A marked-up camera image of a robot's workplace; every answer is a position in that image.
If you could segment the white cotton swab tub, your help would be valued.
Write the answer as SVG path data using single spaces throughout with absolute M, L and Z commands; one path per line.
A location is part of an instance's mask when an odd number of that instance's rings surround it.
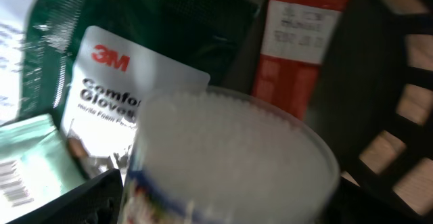
M 218 87 L 148 95 L 119 223 L 314 223 L 340 168 L 312 129 L 263 100 Z

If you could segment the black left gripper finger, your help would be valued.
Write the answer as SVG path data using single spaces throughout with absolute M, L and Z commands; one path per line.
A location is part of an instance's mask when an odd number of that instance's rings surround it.
M 108 170 L 8 224 L 117 224 L 122 191 L 120 171 Z

